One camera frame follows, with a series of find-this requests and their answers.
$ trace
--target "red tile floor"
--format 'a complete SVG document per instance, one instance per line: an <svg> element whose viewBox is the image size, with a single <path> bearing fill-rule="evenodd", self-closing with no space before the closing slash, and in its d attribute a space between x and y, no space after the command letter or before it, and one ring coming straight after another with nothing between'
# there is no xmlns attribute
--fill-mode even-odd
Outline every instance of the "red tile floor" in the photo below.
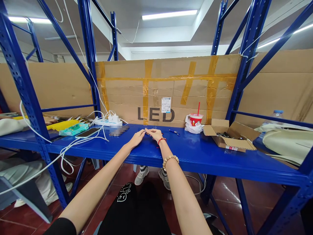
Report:
<svg viewBox="0 0 313 235"><path fill-rule="evenodd" d="M67 182L74 182L74 177L75 174L77 174L78 169L79 166L75 167L75 173L68 177ZM175 213L171 192L165 189L162 180L158 176L158 170L158 168L150 167L150 173L144 180L152 181L155 184L161 197L170 229L172 233L180 235L181 231ZM86 185L97 172L98 170L94 170L92 165L86 164L78 191L81 190L84 185ZM102 221L111 203L115 199L120 188L127 182L134 182L137 173L133 171L133 165L122 165L122 167L114 177L112 184L107 189L107 191L103 195L103 198L100 200L100 202L94 209L91 217L84 226L82 232L83 235L92 235L94 233L98 224L100 223L100 221ZM196 173L185 173L198 178ZM191 178L188 178L188 181L194 192L198 192L199 183ZM255 231L258 231L265 221L266 217L276 204L277 200L283 193L284 189L281 185L249 180L243 180L243 184L249 203L253 227ZM228 225L230 226L233 234L247 234L235 179L218 177L214 186L213 196L219 208L221 209ZM202 203L199 195L197 195L197 199L203 212L210 212L217 215L211 202L208 206L206 206ZM62 212L62 207L60 206L59 201L52 203L49 206L49 209L53 214L54 220L58 218L58 216ZM214 225L222 230L225 234L227 234L220 219L217 219L214 222ZM12 204L6 209L0 211L0 231L2 231L3 235L41 235L45 232L46 229L49 228L49 226L50 224L45 223L27 205L21 206L19 208L14 208ZM305 234L300 215L296 216L296 218L285 229L285 232L283 234Z"/></svg>

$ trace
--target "red straw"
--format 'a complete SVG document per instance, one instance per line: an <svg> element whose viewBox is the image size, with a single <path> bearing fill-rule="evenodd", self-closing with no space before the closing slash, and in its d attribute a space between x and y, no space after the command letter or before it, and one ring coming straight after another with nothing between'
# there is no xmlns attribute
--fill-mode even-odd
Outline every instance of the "red straw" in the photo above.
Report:
<svg viewBox="0 0 313 235"><path fill-rule="evenodd" d="M200 102L199 102L199 106L198 106L198 116L199 116L199 111L200 111Z"/></svg>

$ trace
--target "ceiling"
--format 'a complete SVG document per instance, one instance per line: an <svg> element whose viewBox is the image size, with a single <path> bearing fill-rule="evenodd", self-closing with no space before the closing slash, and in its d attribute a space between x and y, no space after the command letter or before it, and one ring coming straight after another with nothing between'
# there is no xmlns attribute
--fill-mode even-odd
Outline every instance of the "ceiling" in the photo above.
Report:
<svg viewBox="0 0 313 235"><path fill-rule="evenodd" d="M63 0L57 0L63 13L64 21L59 23L65 35L73 35ZM221 0L98 0L103 10L110 16L110 11L116 12L117 27L124 37L133 41L139 21L138 32L134 43L129 43L121 35L118 35L119 53L122 59L132 59L134 51L173 50L173 47L183 48L183 51L194 50L195 46L201 50L201 46L207 48L213 43L218 9ZM290 26L296 17L302 12L310 0L275 0L272 1L265 22L267 31L261 36L260 44L280 37ZM27 16L33 18L46 18L37 0L6 0L6 7L11 16ZM46 3L55 16L60 20L61 15L54 0L46 0ZM220 45L228 45L239 27L251 0L240 0L224 21ZM84 51L84 42L78 12L77 0L66 0L69 15L71 17L79 44ZM197 15L173 17L158 20L143 21L141 16L183 10L198 10ZM107 23L92 4L92 18L94 23L94 35L97 53L108 54L112 36ZM310 17L306 23L312 23ZM68 55L69 52L61 40L47 41L44 38L57 37L52 25L34 24L39 45L42 50L50 53ZM313 28L299 33L291 38L283 48L302 49L312 48L311 40ZM28 44L32 44L30 36L15 29L17 38ZM238 51L241 36L234 47L234 53ZM80 53L76 39L69 39L75 52Z"/></svg>

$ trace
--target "plastic water bottle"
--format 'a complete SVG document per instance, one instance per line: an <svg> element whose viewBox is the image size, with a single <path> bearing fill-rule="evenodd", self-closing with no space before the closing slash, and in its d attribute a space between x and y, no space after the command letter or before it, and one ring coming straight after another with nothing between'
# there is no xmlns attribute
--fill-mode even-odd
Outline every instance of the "plastic water bottle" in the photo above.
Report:
<svg viewBox="0 0 313 235"><path fill-rule="evenodd" d="M284 111L283 110L274 110L273 114L271 115L271 117L276 117L276 118L284 118L283 116ZM277 125L282 125L282 122L278 122L278 121L272 121L272 120L265 120L265 122L263 122L263 124L261 126L267 125L267 124L277 124ZM263 139L263 137L265 136L266 132L262 132L259 137L261 139Z"/></svg>

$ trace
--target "fluorescent light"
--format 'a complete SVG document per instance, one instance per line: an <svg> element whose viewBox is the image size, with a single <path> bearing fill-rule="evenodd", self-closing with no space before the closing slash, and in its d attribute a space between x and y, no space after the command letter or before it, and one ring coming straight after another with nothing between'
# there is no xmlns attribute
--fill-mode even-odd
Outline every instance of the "fluorescent light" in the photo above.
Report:
<svg viewBox="0 0 313 235"><path fill-rule="evenodd" d="M75 35L70 35L70 36L65 36L67 39L72 39L72 38L76 38ZM51 38L45 38L45 40L47 41L52 41L52 40L59 40L61 39L60 37L51 37Z"/></svg>
<svg viewBox="0 0 313 235"><path fill-rule="evenodd" d="M304 28L302 28L302 29L298 29L298 30L295 31L293 34L299 33L299 32L301 32L301 31L306 30L306 29L311 28L311 27L313 27L313 24L308 25L308 26L306 26L306 27L304 27Z"/></svg>
<svg viewBox="0 0 313 235"><path fill-rule="evenodd" d="M259 46L258 49L260 49L260 48L262 48L262 47L265 47L265 46L267 46L267 45L270 45L270 44L272 44L272 43L274 43L274 42L277 42L277 41L279 41L279 39L280 39L280 38L277 38L277 39L275 39L274 41L271 41L271 42L268 42L268 43L266 43L266 44L264 44L264 45L262 45L262 46Z"/></svg>
<svg viewBox="0 0 313 235"><path fill-rule="evenodd" d="M145 15L142 16L143 20L153 20L153 19L161 19L175 16L185 16L185 15L195 15L198 10L189 10L189 11L176 11L176 12L168 12L162 14L154 14L154 15Z"/></svg>
<svg viewBox="0 0 313 235"><path fill-rule="evenodd" d="M308 28L311 28L311 27L313 27L313 24L308 25L308 26L306 26L306 27L303 27L303 28L301 28L301 29L298 29L298 30L294 31L293 34L299 33L299 32L301 32L301 31L304 31L304 30L306 30L306 29L308 29ZM262 47L265 47L265 46L267 46L267 45L270 45L270 44L272 44L272 43L274 43L274 42L277 42L277 41L279 41L279 39L280 39L280 38L277 38L277 39L275 39L274 41L270 41L270 42L268 42L268 43L266 43L266 44L264 44L264 45L262 45L262 46L259 46L258 49L259 49L259 48L262 48Z"/></svg>
<svg viewBox="0 0 313 235"><path fill-rule="evenodd" d="M27 19L25 17L12 17L9 16L9 20L17 23L27 23ZM30 18L30 20L35 24L51 24L49 19L41 19L41 18Z"/></svg>

